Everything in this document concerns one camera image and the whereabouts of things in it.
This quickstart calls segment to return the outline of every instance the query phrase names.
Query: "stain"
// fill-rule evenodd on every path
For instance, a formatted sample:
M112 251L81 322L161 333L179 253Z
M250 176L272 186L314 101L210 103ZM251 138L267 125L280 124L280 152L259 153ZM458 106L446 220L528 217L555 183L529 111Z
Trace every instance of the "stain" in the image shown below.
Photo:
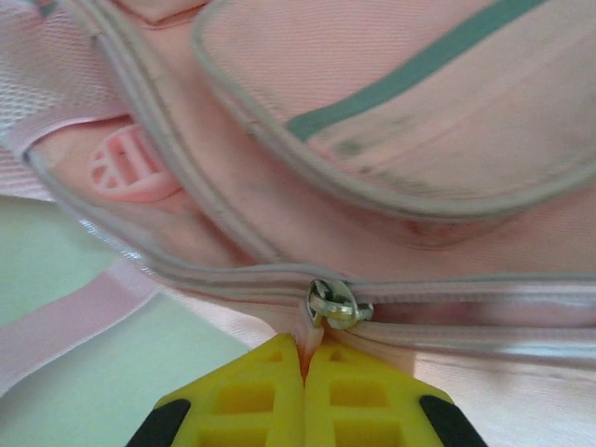
M412 119L412 116L402 116L382 122L381 119L372 116L366 133L362 132L357 136L336 144L335 152L343 159L359 156L368 148L381 144L394 135L403 132L406 123L412 121Z
M335 151L342 158L352 158L354 156L359 156L365 148L366 146L360 142L347 140L337 144Z
M58 6L55 0L22 0L24 3L35 5L39 13L46 19Z
M410 194L417 194L420 196L435 196L439 190L436 187L424 181L417 181L415 179L402 179L395 176L391 172L381 171L377 173L379 180L385 183L392 184L395 187L409 191Z

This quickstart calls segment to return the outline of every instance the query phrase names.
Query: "pink mesh fabric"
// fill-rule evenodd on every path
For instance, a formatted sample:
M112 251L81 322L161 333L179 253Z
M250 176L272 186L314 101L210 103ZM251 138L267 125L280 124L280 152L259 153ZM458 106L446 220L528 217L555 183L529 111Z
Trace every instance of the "pink mesh fabric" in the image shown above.
M52 200L44 185L2 146L0 146L0 196Z
M17 155L54 129L122 115L88 42L58 6L0 2L0 139Z

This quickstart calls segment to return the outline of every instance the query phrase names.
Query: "pink strap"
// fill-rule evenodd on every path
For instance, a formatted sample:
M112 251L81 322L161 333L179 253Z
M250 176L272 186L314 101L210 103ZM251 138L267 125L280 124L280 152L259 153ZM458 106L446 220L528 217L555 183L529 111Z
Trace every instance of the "pink strap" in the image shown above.
M88 285L0 329L0 397L140 309L161 286L119 260Z

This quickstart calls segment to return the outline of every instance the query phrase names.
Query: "pink backpack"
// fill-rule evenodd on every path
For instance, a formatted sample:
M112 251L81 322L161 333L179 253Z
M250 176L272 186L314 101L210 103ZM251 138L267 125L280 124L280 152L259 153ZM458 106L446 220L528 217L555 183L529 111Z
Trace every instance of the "pink backpack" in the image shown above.
M134 297L52 356L164 287L252 346L301 309L489 445L593 445L596 2L204 3L0 1L0 137L45 187L0 153L0 192Z

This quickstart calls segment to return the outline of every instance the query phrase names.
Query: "metal zipper slider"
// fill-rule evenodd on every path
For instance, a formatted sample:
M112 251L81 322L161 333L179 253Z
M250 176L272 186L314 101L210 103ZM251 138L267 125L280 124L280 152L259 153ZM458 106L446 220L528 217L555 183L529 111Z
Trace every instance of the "metal zipper slider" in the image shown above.
M320 327L327 319L334 329L344 330L359 321L373 317L373 305L359 304L343 281L315 279L310 283L306 298L313 325Z

